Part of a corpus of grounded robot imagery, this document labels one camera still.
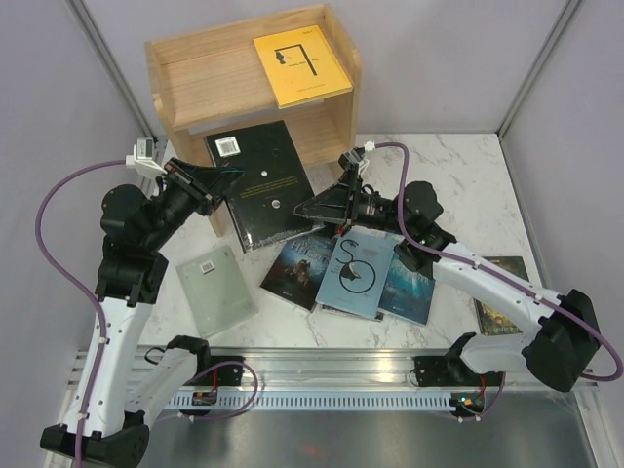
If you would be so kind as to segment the black book with barcode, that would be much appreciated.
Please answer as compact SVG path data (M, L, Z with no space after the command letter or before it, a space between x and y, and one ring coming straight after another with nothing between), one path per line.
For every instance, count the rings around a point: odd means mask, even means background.
M323 227L294 213L314 192L283 120L205 136L204 143L215 166L243 171L226 204L245 253Z

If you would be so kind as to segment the light blue SO book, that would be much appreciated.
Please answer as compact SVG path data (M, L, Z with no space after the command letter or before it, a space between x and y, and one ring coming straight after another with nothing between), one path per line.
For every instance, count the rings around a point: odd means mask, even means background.
M356 230L341 236L336 240L316 302L374 316L395 245L393 238Z

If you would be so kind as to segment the Robinson Crusoe purple book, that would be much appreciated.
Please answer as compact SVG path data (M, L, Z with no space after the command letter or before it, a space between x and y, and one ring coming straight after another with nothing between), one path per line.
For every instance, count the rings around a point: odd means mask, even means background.
M367 321L372 321L372 322L376 322L376 323L380 323L384 320L384 314L382 312L376 312L374 316L368 316L368 315L362 315L359 313L353 313L350 311L345 311L342 309L338 309L338 308L334 308L331 306L328 306L326 304L318 304L317 305L317 309L319 311L323 311L326 313L332 313L334 315L338 315L338 316L342 316L342 317L348 317L348 318L353 318L353 319L360 319L360 320L367 320Z

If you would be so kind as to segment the yellow book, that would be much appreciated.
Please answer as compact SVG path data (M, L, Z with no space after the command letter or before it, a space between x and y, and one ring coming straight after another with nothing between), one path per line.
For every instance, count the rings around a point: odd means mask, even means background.
M253 45L280 109L353 89L318 25L256 37Z

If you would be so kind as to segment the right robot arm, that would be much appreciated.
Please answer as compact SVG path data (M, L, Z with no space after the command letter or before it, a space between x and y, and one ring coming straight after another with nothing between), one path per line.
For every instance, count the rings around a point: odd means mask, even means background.
M471 253L437 224L443 208L427 181L410 182L394 199L385 199L365 189L357 169L349 168L293 211L332 224L338 233L362 226L402 235L395 252L408 270L469 294L519 328L516 334L460 336L444 357L447 376L455 383L527 371L547 387L568 392L600 348L586 294L539 288Z

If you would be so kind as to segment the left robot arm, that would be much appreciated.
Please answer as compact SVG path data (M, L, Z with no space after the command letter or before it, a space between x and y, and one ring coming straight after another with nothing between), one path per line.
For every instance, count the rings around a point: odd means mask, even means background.
M163 166L120 165L151 174L159 192L147 197L133 184L110 189L101 202L104 232L97 285L89 290L55 260L35 220L44 257L96 310L93 334L77 391L62 422L44 429L40 446L75 466L136 467L151 428L178 389L206 383L222 364L203 338L174 337L140 385L128 389L135 352L168 268L162 247L192 215L212 215L243 176L240 167L201 167L172 158Z

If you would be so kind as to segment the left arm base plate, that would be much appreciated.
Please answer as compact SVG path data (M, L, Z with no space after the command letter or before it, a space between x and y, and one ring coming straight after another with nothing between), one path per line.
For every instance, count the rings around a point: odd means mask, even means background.
M232 361L232 364L221 366L218 369L211 371L206 377L206 381L213 389L218 389L221 386L235 387L241 384L242 376L245 372L242 366L245 359L242 356L212 356L210 359L210 367L230 361Z

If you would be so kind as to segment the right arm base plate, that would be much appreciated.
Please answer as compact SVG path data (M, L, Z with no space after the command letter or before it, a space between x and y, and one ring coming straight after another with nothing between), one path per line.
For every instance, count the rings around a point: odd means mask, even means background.
M502 373L490 371L478 374L461 360L444 356L416 356L413 358L415 377L420 387L497 387Z

